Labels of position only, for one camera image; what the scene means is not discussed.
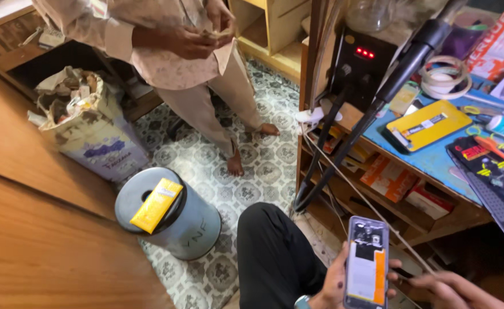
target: opened smartphone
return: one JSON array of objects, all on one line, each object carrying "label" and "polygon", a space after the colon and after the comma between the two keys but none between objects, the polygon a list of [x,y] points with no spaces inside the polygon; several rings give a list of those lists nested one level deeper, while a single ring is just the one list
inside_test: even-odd
[{"label": "opened smartphone", "polygon": [[389,228],[382,221],[352,216],[344,292],[346,309],[387,309]]}]

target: wooden door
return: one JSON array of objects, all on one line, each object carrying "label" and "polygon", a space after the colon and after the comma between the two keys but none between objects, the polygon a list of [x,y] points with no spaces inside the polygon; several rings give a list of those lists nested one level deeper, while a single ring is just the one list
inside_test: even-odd
[{"label": "wooden door", "polygon": [[33,103],[0,79],[0,175],[115,220],[107,181],[56,151],[27,121]]},{"label": "wooden door", "polygon": [[134,236],[0,177],[0,308],[174,307]]}]

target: wristwatch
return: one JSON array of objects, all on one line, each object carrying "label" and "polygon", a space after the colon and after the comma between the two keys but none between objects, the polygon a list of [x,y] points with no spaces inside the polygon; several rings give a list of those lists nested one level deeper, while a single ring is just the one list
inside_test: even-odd
[{"label": "wristwatch", "polygon": [[311,309],[308,303],[309,299],[310,297],[307,295],[298,298],[294,304],[294,309]]}]

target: man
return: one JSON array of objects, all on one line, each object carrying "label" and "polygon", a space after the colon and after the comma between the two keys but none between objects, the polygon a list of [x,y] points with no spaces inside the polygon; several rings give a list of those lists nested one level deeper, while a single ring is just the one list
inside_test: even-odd
[{"label": "man", "polygon": [[[290,218],[272,204],[257,203],[240,215],[236,249],[240,309],[292,309],[303,295],[311,296],[310,309],[344,309],[347,242],[327,269]],[[389,267],[401,266],[389,260]],[[389,272],[387,278],[398,277]],[[454,273],[409,282],[433,294],[434,309],[504,309],[502,301]],[[388,298],[395,296],[393,289],[387,291]]]},{"label": "man", "polygon": [[[258,114],[234,46],[235,17],[223,0],[206,0],[205,5],[201,0],[107,3],[107,18],[102,19],[94,17],[89,0],[33,0],[47,23],[52,21],[67,37],[133,64],[178,116],[224,152],[228,171],[242,176],[239,151],[214,115],[208,87],[248,131],[280,133]],[[226,29],[229,33],[222,35]]]}]

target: yellow packet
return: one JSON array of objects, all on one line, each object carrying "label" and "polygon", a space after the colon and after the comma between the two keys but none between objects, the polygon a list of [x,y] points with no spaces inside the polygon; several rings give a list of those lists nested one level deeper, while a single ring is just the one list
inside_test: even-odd
[{"label": "yellow packet", "polygon": [[152,234],[182,189],[182,185],[162,178],[130,223]]}]

